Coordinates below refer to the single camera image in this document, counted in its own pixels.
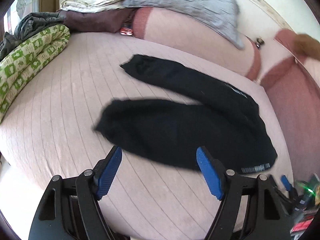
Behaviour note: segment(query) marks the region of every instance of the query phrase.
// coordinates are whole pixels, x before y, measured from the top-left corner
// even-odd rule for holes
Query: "white floor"
[[[265,0],[296,32],[320,40],[320,26],[303,0]],[[22,240],[28,233],[43,191],[3,160],[0,168],[0,209]]]

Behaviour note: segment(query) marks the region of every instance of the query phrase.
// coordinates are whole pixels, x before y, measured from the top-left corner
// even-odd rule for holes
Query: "metal screw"
[[[90,169],[84,171],[85,176],[90,176],[91,174],[92,174],[92,170],[90,170]]]
[[[60,176],[59,175],[54,175],[53,177],[52,177],[52,181],[57,181],[57,180],[59,180],[60,179]]]
[[[261,180],[267,180],[267,176],[264,175],[264,174],[260,174],[260,175],[259,175],[259,179],[261,179]]]
[[[235,174],[234,170],[227,170],[226,174],[228,174],[229,176],[233,176]]]

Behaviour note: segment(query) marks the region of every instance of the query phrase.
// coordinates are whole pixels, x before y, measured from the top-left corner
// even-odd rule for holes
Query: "blue gripper pad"
[[[221,200],[223,191],[221,189],[220,178],[201,147],[197,149],[196,158],[211,194],[216,196],[218,200]]]
[[[292,185],[290,184],[290,182],[288,181],[285,175],[281,176],[281,182],[287,191],[291,191]]]
[[[122,150],[118,147],[98,180],[97,200],[108,194],[122,160]]]

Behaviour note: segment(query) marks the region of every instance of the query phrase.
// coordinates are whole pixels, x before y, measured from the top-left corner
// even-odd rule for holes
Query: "pink pillow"
[[[249,38],[240,35],[245,48],[231,42],[197,20],[164,8],[144,7],[133,21],[134,36],[188,52],[228,68],[250,80],[260,71],[260,54]]]
[[[284,33],[288,32],[275,39],[292,49],[293,35],[286,39]],[[303,65],[294,56],[283,59],[262,78],[261,85],[287,143],[293,176],[308,180],[312,173],[320,174],[320,80],[315,81],[320,77],[320,62],[301,55],[298,60]]]

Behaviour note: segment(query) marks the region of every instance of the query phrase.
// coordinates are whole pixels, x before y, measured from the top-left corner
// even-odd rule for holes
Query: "barcode-like label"
[[[252,173],[252,172],[260,172],[264,171],[265,169],[270,168],[270,164],[261,164],[259,166],[249,167],[249,168],[241,168],[243,173]]]

